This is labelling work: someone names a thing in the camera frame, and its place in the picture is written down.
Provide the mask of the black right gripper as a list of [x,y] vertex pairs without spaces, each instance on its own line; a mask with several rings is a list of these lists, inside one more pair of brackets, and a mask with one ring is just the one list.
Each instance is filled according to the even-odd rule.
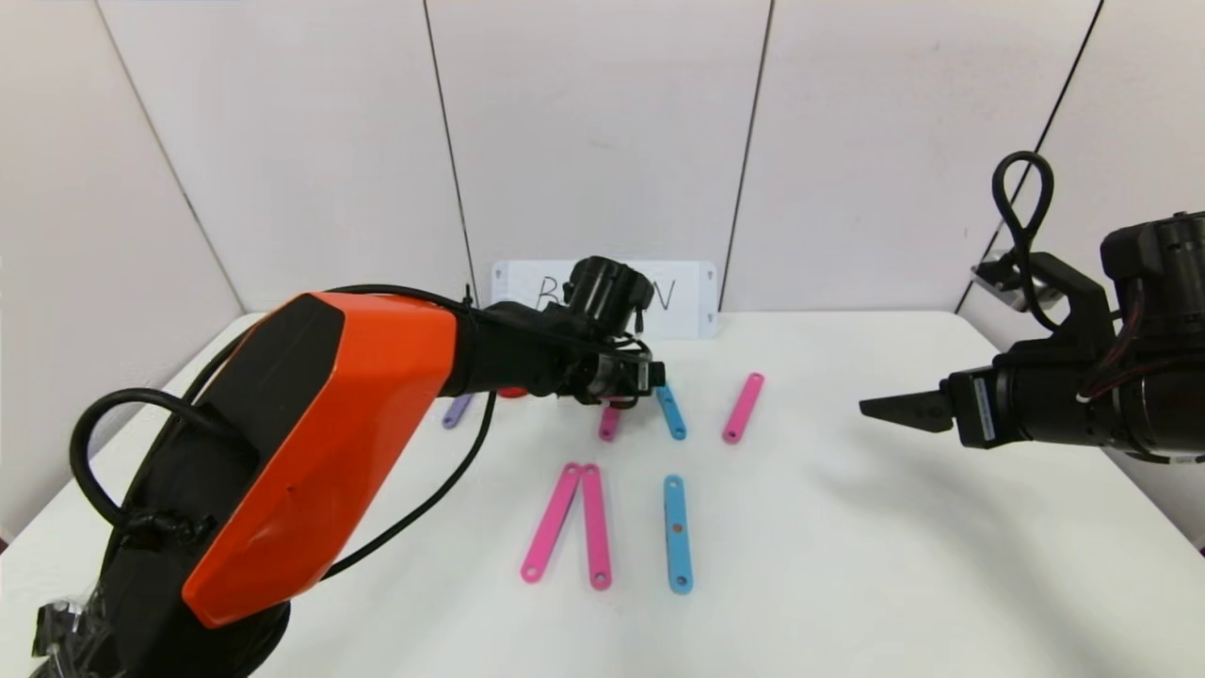
[[942,434],[958,428],[970,449],[1036,442],[1092,446],[1088,407],[1078,402],[1080,362],[997,360],[940,381],[937,390],[864,399],[862,415]]

